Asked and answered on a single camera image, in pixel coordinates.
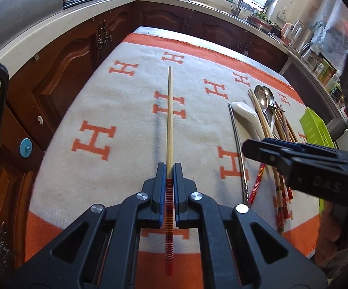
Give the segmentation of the person's right hand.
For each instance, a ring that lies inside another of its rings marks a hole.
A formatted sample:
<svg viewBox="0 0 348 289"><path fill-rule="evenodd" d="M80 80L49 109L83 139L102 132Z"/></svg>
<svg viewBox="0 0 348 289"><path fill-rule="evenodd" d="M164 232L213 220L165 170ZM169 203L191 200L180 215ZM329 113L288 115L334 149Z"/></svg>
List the person's right hand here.
<svg viewBox="0 0 348 289"><path fill-rule="evenodd" d="M333 216L333 207L333 203L324 202L315 251L315 263L318 265L333 259L337 253L336 242L341 235L341 226Z"/></svg>

